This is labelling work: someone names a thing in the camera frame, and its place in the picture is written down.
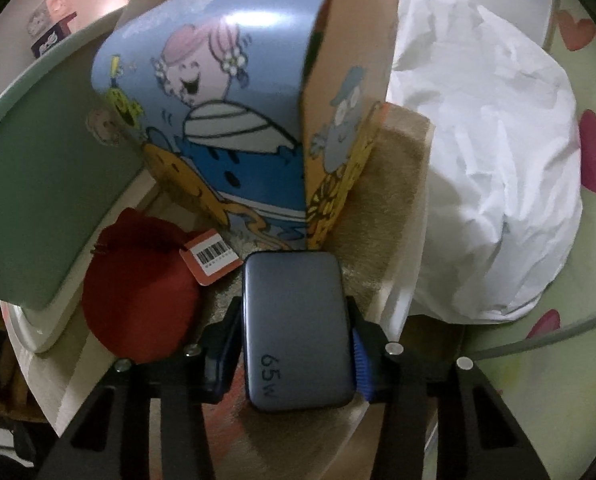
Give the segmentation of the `purple cardboard box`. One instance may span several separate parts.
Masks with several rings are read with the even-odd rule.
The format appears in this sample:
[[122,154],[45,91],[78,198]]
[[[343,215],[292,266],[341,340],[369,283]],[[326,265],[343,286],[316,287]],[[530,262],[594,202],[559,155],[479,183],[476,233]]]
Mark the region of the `purple cardboard box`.
[[47,51],[59,44],[63,39],[72,34],[70,23],[77,17],[76,12],[68,14],[55,25],[51,25],[46,32],[40,35],[40,38],[34,41],[31,50],[34,58],[41,58]]

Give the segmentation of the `Happy Meal cardboard box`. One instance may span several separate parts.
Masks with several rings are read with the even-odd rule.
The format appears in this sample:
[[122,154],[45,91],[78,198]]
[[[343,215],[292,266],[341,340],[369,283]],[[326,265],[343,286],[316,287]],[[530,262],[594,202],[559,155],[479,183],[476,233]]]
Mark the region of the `Happy Meal cardboard box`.
[[386,108],[398,0],[130,0],[92,88],[150,171],[264,249],[324,244]]

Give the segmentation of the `red fabric pouch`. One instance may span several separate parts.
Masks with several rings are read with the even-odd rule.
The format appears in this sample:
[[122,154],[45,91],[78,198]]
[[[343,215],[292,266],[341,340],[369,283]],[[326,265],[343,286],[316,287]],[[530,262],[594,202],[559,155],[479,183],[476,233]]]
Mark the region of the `red fabric pouch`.
[[81,305],[92,334],[138,364],[171,356],[194,323],[200,285],[181,256],[197,233],[126,208],[92,250]]

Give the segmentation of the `light blue plastic basin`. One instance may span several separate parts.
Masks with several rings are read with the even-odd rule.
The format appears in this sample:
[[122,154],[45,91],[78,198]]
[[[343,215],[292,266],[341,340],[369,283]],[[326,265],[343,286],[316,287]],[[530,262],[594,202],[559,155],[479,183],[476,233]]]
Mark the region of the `light blue plastic basin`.
[[95,139],[106,106],[92,61],[120,14],[61,41],[0,95],[0,300],[43,310],[109,209],[140,173],[133,148]]

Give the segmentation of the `grey 65W power charger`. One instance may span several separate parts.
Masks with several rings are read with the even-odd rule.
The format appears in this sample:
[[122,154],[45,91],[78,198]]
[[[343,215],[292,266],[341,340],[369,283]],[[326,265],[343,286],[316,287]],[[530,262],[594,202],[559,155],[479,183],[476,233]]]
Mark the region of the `grey 65W power charger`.
[[333,408],[355,393],[342,273],[329,252],[255,252],[243,267],[247,395],[259,411]]

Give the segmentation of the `orange barcode price tag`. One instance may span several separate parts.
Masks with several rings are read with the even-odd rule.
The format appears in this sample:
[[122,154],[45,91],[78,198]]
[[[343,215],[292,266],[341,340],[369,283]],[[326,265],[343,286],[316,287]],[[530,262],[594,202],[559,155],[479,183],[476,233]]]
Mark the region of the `orange barcode price tag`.
[[203,287],[214,284],[243,265],[243,259],[214,229],[196,236],[179,251],[179,255]]

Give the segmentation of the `heart pattern play tent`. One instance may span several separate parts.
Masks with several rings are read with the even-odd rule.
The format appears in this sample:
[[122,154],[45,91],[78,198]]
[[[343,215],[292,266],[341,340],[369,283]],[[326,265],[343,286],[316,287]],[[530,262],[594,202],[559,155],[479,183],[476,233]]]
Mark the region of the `heart pattern play tent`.
[[596,460],[596,25],[560,0],[551,44],[576,99],[582,215],[563,269],[525,316],[473,324],[466,348],[528,434],[554,479]]

